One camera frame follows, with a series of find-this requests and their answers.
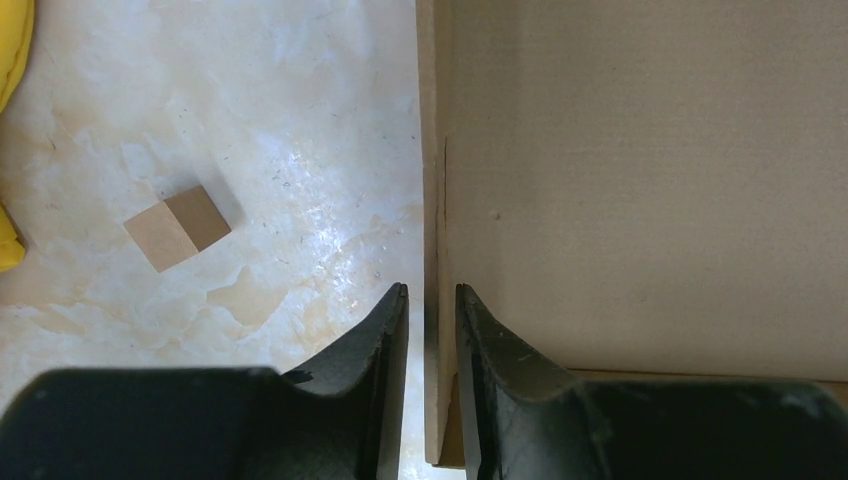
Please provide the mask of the brown cardboard box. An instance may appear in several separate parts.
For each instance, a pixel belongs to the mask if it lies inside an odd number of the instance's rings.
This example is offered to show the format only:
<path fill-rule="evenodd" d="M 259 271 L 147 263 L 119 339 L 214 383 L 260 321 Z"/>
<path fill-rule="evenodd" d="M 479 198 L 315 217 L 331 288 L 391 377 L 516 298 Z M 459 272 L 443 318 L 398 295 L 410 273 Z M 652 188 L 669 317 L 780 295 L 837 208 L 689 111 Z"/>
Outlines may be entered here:
<path fill-rule="evenodd" d="M 843 1 L 419 1 L 425 457 L 455 295 L 577 370 L 847 379 Z"/>

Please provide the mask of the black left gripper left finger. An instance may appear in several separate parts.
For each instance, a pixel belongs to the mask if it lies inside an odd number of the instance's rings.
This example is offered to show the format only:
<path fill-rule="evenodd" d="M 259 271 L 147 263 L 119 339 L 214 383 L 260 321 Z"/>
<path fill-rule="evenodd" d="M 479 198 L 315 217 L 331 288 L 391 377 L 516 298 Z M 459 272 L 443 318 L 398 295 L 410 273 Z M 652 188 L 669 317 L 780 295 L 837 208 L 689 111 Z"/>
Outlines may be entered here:
<path fill-rule="evenodd" d="M 293 369 L 45 372 L 1 419 L 5 479 L 394 479 L 408 291 Z"/>

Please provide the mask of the small cardboard scrap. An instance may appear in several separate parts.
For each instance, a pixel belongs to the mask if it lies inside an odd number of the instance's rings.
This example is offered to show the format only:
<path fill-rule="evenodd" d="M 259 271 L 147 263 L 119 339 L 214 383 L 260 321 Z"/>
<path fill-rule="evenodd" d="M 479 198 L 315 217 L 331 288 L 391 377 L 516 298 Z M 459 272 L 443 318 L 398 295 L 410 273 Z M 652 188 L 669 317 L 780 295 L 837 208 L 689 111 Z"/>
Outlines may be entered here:
<path fill-rule="evenodd" d="M 157 272 L 196 256 L 231 232 L 201 185 L 138 213 L 124 228 Z"/>

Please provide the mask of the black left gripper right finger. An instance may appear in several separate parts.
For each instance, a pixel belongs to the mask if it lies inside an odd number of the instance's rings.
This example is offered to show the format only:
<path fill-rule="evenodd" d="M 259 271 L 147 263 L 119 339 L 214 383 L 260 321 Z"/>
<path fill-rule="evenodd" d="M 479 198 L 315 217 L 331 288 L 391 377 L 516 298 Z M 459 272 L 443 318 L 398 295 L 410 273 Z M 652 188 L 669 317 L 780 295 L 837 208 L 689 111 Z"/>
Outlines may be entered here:
<path fill-rule="evenodd" d="M 843 479 L 847 412 L 800 381 L 574 374 L 456 288 L 470 479 Z"/>

